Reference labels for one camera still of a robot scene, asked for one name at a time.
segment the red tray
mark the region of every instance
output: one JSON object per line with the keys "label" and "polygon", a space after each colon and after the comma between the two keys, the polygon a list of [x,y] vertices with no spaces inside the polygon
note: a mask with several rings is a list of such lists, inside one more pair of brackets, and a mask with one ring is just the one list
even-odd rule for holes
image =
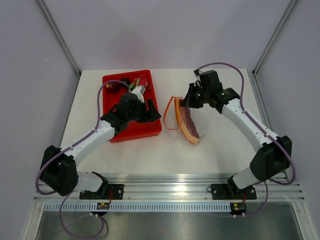
{"label": "red tray", "polygon": [[[113,75],[107,75],[102,77],[102,83],[105,83],[108,80],[121,80],[122,78],[127,78],[131,83],[135,80],[136,77],[140,77],[141,75],[147,77],[148,84],[150,85],[150,89],[146,89],[144,92],[144,99],[152,99],[154,107],[157,111],[158,105],[156,100],[156,94],[154,89],[154,84],[152,82],[151,73],[149,70],[141,70],[141,71],[133,71],[133,72],[125,72]],[[107,88],[104,87],[102,91],[102,101],[103,101],[103,114],[109,112],[113,105],[117,104],[121,98],[121,96],[128,92],[126,87],[121,87],[118,93],[110,93],[107,91]],[[160,119],[154,122],[146,122],[146,123],[137,123],[135,121],[130,122],[128,128],[124,131],[120,132],[117,136],[110,140],[111,143],[118,143],[122,141],[128,141],[133,139],[141,139],[147,137],[153,137],[159,135],[161,132],[161,122]]]}

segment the small object in tray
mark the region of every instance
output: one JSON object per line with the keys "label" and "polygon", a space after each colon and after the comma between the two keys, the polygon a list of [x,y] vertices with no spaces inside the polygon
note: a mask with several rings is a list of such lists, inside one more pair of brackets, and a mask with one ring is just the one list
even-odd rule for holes
{"label": "small object in tray", "polygon": [[198,144],[199,134],[197,132],[194,121],[192,121],[190,115],[190,109],[188,107],[181,107],[180,103],[182,100],[180,98],[174,99],[174,110],[176,123],[180,126],[179,130],[185,137],[185,139],[191,144]]}
{"label": "small object in tray", "polygon": [[110,82],[105,85],[109,93],[116,94],[120,90],[120,84],[118,82]]}
{"label": "small object in tray", "polygon": [[131,84],[130,79],[129,79],[129,78],[126,78],[126,77],[121,78],[121,82],[124,82],[124,83],[127,84],[128,86],[130,86],[130,84]]}
{"label": "small object in tray", "polygon": [[131,92],[133,89],[135,89],[136,86],[142,85],[144,86],[145,90],[149,90],[150,84],[148,83],[148,78],[141,75],[134,79],[133,83],[130,84],[129,92]]}

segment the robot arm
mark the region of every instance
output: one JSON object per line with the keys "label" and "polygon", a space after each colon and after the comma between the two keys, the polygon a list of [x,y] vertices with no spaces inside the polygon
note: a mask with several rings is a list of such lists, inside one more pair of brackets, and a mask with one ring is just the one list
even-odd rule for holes
{"label": "robot arm", "polygon": [[75,141],[59,148],[49,146],[44,152],[41,168],[54,156],[60,155],[47,165],[40,179],[61,196],[75,190],[97,192],[97,196],[104,196],[108,180],[96,172],[77,172],[77,166],[99,145],[125,130],[129,122],[154,122],[161,117],[151,99],[145,103],[144,91],[145,88],[139,85],[124,94],[119,103],[100,118],[97,127]]}
{"label": "robot arm", "polygon": [[244,106],[244,111],[250,113],[253,119],[267,132],[265,135],[244,114],[240,104],[240,96],[232,89],[223,89],[218,74],[214,70],[199,74],[199,80],[189,85],[189,90],[181,107],[202,108],[209,104],[220,114],[232,121],[245,135],[256,152],[250,166],[228,179],[227,189],[231,195],[236,195],[243,189],[264,182],[274,175],[290,167],[290,162],[284,153],[267,136],[271,136],[280,143],[291,155],[292,142],[287,136],[279,137],[276,133],[262,124]]}

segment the white wall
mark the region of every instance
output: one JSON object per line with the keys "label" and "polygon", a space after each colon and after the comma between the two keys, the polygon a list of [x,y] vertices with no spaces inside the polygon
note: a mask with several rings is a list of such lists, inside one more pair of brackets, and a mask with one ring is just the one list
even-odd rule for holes
{"label": "white wall", "polygon": [[45,0],[88,69],[252,69],[289,0]]}
{"label": "white wall", "polygon": [[258,73],[274,130],[292,139],[297,180],[320,236],[320,2],[299,1]]}
{"label": "white wall", "polygon": [[0,233],[17,240],[77,78],[33,0],[0,1]]}

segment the white tabletop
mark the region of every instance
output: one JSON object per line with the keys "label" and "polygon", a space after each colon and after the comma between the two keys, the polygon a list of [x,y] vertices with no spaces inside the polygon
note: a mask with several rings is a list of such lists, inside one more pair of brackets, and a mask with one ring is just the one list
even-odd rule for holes
{"label": "white tabletop", "polygon": [[[105,75],[134,70],[84,70],[76,90],[62,144],[73,141],[97,121],[97,92]],[[193,69],[151,69],[159,112],[163,115],[172,95],[184,97],[189,83],[196,80]],[[216,69],[224,88],[240,93],[241,78],[233,69]],[[244,103],[258,119],[260,114],[246,69]],[[242,133],[217,110],[205,106],[191,110],[200,135],[197,146],[187,143],[178,131],[169,131],[163,120],[158,136],[105,142],[78,166],[79,171],[101,174],[224,174],[237,173],[249,166],[255,152]],[[174,108],[167,115],[169,125],[176,122]]]}

